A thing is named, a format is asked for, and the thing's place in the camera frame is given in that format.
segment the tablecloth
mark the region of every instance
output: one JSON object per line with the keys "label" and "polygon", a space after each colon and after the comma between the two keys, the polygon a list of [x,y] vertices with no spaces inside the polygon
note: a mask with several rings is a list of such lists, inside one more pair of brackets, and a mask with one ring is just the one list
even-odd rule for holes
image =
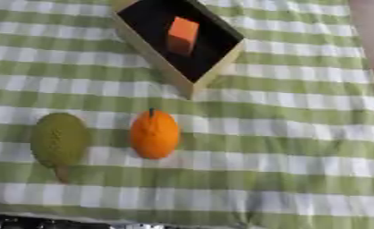
{"label": "tablecloth", "polygon": [[[115,35],[105,0],[0,0],[0,212],[110,223],[374,229],[374,76],[346,0],[202,0],[243,53],[187,100]],[[182,129],[138,157],[150,107]],[[58,183],[30,129],[68,112],[93,142]]]}

